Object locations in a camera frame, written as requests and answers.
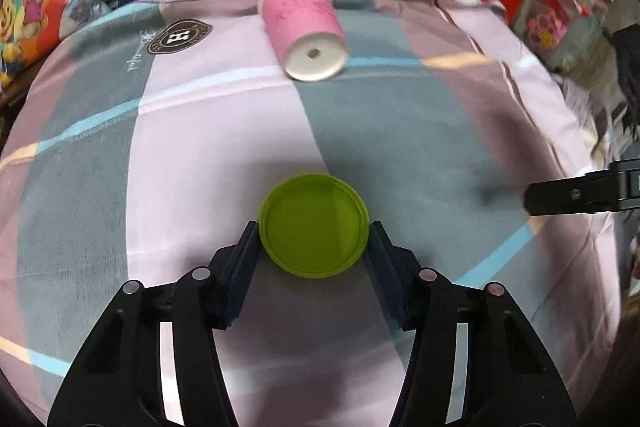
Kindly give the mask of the green plastic lid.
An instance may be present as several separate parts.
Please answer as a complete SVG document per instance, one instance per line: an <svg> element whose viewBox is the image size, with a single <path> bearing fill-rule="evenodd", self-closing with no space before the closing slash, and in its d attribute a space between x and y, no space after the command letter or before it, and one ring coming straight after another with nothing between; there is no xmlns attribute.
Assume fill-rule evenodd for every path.
<svg viewBox="0 0 640 427"><path fill-rule="evenodd" d="M346 182L304 173L275 187L260 207L262 248L282 270L328 279L349 270L366 250L369 211Z"/></svg>

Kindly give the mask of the pink grey striped cloth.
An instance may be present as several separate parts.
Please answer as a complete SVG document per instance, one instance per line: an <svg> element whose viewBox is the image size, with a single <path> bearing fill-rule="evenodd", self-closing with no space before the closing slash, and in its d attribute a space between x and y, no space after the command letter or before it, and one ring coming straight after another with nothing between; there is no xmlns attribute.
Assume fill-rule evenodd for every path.
<svg viewBox="0 0 640 427"><path fill-rule="evenodd" d="M177 280L273 187L352 186L456 283L506 285L575 407L620 324L615 220L532 218L536 181L596 167L561 85L480 0L333 0L349 61L288 78L258 0L144 0L49 56L1 155L1 368L45 419L126 280Z"/></svg>

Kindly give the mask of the pink paper cup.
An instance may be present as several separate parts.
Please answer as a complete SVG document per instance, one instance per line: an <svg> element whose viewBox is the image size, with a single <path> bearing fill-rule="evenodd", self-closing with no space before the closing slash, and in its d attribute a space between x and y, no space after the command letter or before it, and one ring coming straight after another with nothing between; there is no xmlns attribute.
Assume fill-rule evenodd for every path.
<svg viewBox="0 0 640 427"><path fill-rule="evenodd" d="M293 79L327 80L348 59L332 0L258 0L258 14L279 64Z"/></svg>

